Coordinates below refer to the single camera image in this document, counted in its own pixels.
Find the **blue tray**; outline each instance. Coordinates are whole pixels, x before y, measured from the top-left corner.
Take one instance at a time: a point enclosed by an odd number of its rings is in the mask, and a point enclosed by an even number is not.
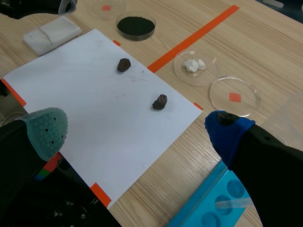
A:
[[[167,226],[232,227],[245,208],[217,210],[214,203],[247,197],[240,180],[220,161]]]

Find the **petri dish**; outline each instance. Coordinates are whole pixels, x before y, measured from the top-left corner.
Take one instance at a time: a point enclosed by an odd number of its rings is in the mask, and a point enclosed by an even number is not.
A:
[[[188,72],[183,63],[190,59],[201,59],[205,63],[206,69],[198,70],[197,72]],[[175,57],[174,71],[183,82],[196,87],[208,86],[218,77],[216,58],[211,58],[197,51],[181,51]]]
[[[90,13],[95,18],[113,20],[126,10],[125,0],[90,0]]]
[[[116,20],[118,33],[132,41],[142,41],[151,37],[156,28],[156,20],[146,12],[131,11]]]
[[[260,97],[248,82],[232,76],[215,80],[209,89],[209,98],[216,110],[247,117],[258,110]]]

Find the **brown rock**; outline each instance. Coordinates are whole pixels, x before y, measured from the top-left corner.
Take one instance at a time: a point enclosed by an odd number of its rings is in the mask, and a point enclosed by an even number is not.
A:
[[[152,107],[154,110],[162,110],[164,109],[167,103],[167,96],[160,95],[156,101],[153,102]]]
[[[128,70],[131,67],[131,62],[129,61],[129,59],[127,58],[123,58],[119,61],[117,70],[119,72],[125,72],[126,70]]]

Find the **white cotton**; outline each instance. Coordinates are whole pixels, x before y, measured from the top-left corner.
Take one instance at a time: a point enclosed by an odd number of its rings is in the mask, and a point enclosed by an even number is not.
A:
[[[199,68],[199,64],[195,60],[187,60],[183,63],[183,66],[186,67],[187,71],[189,72],[197,72]]]
[[[196,59],[196,61],[198,62],[198,65],[199,65],[198,69],[199,70],[205,70],[206,69],[206,65],[201,59]]]

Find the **wooden table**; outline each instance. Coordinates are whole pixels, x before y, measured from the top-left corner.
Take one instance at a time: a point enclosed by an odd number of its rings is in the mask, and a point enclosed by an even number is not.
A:
[[[303,91],[303,25],[254,0],[128,0],[128,10],[149,11],[157,20],[152,38],[137,43],[120,37],[114,20],[94,18],[88,2],[79,0],[77,11],[69,18],[83,33],[96,28],[117,40],[145,66],[235,4],[240,9],[191,49],[215,56],[220,76],[240,77],[257,88],[261,106],[251,116],[257,124],[291,95]],[[40,14],[13,20],[0,16],[0,78],[37,58],[23,43],[22,35],[56,17]],[[174,74],[172,61],[157,75],[189,101],[197,102],[204,112],[110,208],[125,227],[166,225],[219,161],[204,129],[205,117],[214,110],[209,87],[183,83]],[[255,209],[246,209],[236,226],[261,226]]]

